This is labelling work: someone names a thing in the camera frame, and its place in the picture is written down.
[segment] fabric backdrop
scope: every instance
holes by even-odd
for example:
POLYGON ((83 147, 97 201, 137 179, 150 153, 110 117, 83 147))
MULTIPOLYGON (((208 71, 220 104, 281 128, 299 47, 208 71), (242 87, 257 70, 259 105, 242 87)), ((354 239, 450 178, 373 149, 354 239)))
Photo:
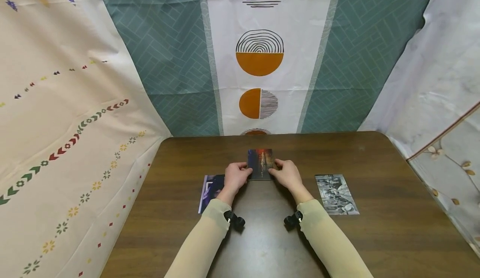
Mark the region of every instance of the fabric backdrop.
POLYGON ((170 133, 102 0, 0 3, 0 277, 98 277, 170 133))
POLYGON ((429 0, 104 1, 173 135, 204 136, 356 130, 429 0))
POLYGON ((431 0, 360 130, 385 133, 480 256, 480 0, 431 0))

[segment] card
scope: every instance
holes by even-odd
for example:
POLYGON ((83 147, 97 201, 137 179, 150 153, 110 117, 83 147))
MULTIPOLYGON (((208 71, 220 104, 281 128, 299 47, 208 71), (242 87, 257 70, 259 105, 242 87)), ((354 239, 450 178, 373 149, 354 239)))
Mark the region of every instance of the card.
POLYGON ((217 198, 223 189, 225 175, 205 175, 203 179, 202 196, 200 197, 200 205, 198 213, 203 213, 210 200, 217 198))
POLYGON ((248 167, 253 169, 249 180, 273 180, 268 173, 274 167, 271 149, 250 149, 248 151, 248 167))
POLYGON ((315 175, 315 180, 329 215, 360 215, 342 174, 315 175))

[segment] left hand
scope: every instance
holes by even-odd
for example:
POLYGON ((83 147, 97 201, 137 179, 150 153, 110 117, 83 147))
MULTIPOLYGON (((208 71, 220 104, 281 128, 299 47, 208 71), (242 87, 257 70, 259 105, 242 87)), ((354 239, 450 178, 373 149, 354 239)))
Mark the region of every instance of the left hand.
POLYGON ((224 187, 220 194, 218 194, 217 199, 232 205, 235 195, 240 190, 240 187, 244 186, 247 183, 248 175, 252 174, 252 168, 245 168, 247 166, 246 162, 234 162, 229 164, 225 169, 225 182, 224 187))

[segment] sheer sleeve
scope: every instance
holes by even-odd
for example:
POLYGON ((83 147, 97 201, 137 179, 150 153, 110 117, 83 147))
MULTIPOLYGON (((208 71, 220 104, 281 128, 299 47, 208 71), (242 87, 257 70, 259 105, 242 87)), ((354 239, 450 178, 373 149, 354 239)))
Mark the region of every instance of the sheer sleeve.
POLYGON ((373 278, 347 236, 317 200, 300 203, 301 231, 332 278, 373 278))
POLYGON ((223 216, 224 212, 230 210, 228 204, 218 199, 208 203, 202 217, 180 247, 165 278, 207 276, 218 247, 230 227, 223 216))

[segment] wooden table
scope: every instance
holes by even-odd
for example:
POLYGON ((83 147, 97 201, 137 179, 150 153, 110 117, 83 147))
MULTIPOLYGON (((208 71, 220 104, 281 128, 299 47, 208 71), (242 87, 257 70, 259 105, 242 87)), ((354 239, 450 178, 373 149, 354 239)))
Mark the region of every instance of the wooden table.
MULTIPOLYGON (((360 215, 332 218, 374 277, 480 277, 479 259, 387 137, 354 132, 164 141, 102 278, 163 277, 200 218, 203 176, 246 161, 252 148, 293 160, 318 199, 315 174, 344 175, 360 215)), ((303 235, 285 230, 294 203, 274 182, 250 181, 234 211, 245 230, 227 235, 209 277, 329 277, 303 235)))

